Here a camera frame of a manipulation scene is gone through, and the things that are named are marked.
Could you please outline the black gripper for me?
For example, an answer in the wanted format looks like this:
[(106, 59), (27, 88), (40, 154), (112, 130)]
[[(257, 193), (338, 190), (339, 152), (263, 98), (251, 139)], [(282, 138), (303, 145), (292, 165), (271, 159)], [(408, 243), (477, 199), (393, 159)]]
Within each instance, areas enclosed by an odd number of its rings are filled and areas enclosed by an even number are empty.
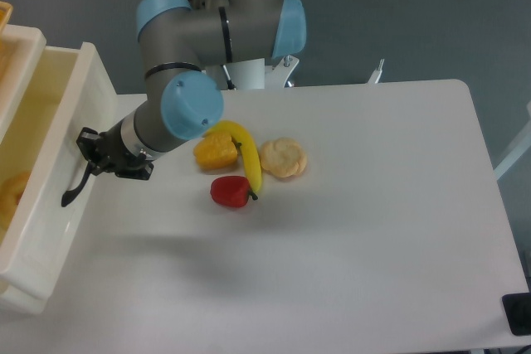
[(85, 177), (111, 173), (119, 178), (147, 181), (153, 163), (144, 154), (133, 155), (124, 145), (120, 132), (111, 129), (98, 133), (84, 127), (76, 144), (87, 161)]

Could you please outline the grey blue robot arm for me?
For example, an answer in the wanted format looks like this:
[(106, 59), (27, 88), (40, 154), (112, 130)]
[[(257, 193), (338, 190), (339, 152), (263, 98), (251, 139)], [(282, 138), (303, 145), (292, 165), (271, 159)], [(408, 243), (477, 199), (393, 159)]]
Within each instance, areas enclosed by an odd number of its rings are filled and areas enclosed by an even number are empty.
[(111, 129), (80, 132), (86, 176), (149, 179), (155, 159), (221, 118), (206, 68), (291, 56), (306, 43), (300, 0), (143, 0), (136, 21), (147, 99)]

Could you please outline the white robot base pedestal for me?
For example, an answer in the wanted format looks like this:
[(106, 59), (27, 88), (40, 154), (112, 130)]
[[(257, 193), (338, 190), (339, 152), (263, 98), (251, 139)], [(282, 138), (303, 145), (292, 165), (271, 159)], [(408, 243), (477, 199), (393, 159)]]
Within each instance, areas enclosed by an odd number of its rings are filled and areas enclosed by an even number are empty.
[(299, 58), (287, 55), (274, 65), (257, 59), (208, 66), (204, 73), (215, 80), (220, 90), (276, 90), (294, 86), (291, 76), (299, 63)]

